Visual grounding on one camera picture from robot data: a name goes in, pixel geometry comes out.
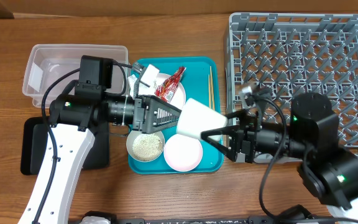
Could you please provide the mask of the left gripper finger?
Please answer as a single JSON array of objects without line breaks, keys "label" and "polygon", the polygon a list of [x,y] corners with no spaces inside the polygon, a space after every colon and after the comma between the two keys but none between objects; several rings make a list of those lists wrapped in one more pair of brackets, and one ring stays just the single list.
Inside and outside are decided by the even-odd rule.
[{"label": "left gripper finger", "polygon": [[163,118],[154,119],[154,132],[162,131],[177,125],[179,120],[178,116],[166,116]]},{"label": "left gripper finger", "polygon": [[158,117],[168,117],[168,116],[179,116],[181,113],[181,109],[163,101],[161,98],[154,96],[155,106],[154,114]]}]

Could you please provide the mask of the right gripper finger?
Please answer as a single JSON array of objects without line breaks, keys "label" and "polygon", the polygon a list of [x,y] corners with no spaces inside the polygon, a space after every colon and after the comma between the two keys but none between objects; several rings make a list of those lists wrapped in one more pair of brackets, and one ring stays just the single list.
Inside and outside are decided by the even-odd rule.
[{"label": "right gripper finger", "polygon": [[237,152],[234,146],[231,146],[230,149],[226,146],[223,146],[218,141],[212,139],[212,136],[222,136],[228,135],[229,137],[236,138],[236,132],[229,129],[212,129],[208,131],[201,132],[201,139],[206,141],[208,144],[215,147],[219,152],[226,156],[231,161],[237,160]]},{"label": "right gripper finger", "polygon": [[254,120],[254,117],[249,114],[249,110],[237,110],[225,115],[229,124],[249,124]]}]

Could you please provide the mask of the white paper cup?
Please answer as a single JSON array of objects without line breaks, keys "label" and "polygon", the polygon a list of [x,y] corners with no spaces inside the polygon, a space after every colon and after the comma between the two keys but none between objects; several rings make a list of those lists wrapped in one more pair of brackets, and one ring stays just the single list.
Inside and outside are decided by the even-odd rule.
[{"label": "white paper cup", "polygon": [[177,134],[201,140],[201,133],[212,129],[223,128],[228,119],[206,105],[189,98],[177,123]]}]

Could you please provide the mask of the red snack wrapper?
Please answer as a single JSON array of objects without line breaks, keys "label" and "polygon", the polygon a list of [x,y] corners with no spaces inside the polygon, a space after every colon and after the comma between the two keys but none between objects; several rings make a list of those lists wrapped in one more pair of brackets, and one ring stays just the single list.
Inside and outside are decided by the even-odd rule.
[{"label": "red snack wrapper", "polygon": [[185,70],[185,67],[179,67],[179,69],[172,76],[164,80],[163,83],[156,88],[154,94],[167,103],[171,102],[174,94],[178,89]]}]

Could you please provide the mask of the white rice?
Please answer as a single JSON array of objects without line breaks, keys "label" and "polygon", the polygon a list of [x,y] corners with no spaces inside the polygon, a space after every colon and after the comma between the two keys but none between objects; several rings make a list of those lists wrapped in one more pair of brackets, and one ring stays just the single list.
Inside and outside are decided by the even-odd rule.
[{"label": "white rice", "polygon": [[152,161],[162,153],[162,141],[156,134],[140,134],[132,145],[134,157],[139,161]]}]

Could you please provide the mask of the grey bowl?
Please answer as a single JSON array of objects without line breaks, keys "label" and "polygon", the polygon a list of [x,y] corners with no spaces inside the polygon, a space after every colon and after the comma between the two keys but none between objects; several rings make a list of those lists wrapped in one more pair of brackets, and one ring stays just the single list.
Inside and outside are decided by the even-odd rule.
[{"label": "grey bowl", "polygon": [[[140,132],[140,131],[131,131],[129,133],[129,135],[127,137],[127,141],[126,141],[127,152],[136,161],[139,161],[139,160],[137,160],[133,155],[132,145],[133,145],[133,142],[134,142],[135,138],[140,134],[143,134],[143,133]],[[164,138],[162,132],[159,131],[159,132],[153,133],[153,134],[156,134],[161,139],[161,141],[162,141],[162,152],[163,152],[163,148],[164,148],[164,145],[165,145],[165,138]]]}]

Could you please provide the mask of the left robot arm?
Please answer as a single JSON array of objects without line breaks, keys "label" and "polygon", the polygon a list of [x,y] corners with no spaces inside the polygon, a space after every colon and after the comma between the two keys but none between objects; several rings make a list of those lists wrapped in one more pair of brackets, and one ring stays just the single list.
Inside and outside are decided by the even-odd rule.
[{"label": "left robot arm", "polygon": [[130,125],[134,131],[152,134],[177,125],[180,109],[153,95],[132,98],[108,93],[114,67],[125,64],[111,58],[84,55],[79,68],[54,81],[50,93],[61,81],[77,73],[62,93],[46,108],[42,98],[42,119],[47,144],[40,170],[20,223],[67,223],[83,164],[94,145],[101,123]]}]

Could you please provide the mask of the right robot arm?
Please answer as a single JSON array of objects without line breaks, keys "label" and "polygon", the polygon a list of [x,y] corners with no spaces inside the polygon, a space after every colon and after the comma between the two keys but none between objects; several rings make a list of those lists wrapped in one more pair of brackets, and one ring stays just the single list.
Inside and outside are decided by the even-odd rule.
[{"label": "right robot arm", "polygon": [[256,152],[272,155],[260,192],[279,158],[300,159],[298,173],[303,185],[330,212],[328,217],[317,217],[297,205],[274,215],[259,195],[265,214],[274,223],[358,223],[358,157],[339,143],[339,117],[328,97],[319,93],[296,96],[289,120],[267,97],[254,94],[249,101],[256,104],[256,116],[250,116],[247,110],[227,114],[240,123],[203,131],[202,140],[231,161],[243,155],[245,162],[253,163]]}]

